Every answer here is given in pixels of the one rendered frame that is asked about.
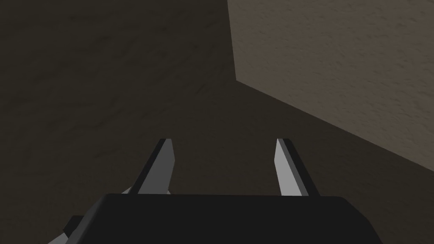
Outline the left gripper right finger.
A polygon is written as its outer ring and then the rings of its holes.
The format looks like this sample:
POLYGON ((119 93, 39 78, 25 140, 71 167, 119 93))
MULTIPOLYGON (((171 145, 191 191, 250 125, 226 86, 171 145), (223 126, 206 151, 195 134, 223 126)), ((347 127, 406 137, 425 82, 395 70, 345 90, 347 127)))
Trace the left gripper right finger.
POLYGON ((320 196, 291 140, 276 140, 274 165, 281 195, 320 196))

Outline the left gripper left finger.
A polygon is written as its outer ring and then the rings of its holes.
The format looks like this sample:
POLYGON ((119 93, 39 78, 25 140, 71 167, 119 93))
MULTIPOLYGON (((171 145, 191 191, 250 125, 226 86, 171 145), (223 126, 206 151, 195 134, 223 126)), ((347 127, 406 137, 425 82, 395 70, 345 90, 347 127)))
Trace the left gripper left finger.
POLYGON ((175 164, 172 139, 160 139, 129 194, 167 194, 175 164))

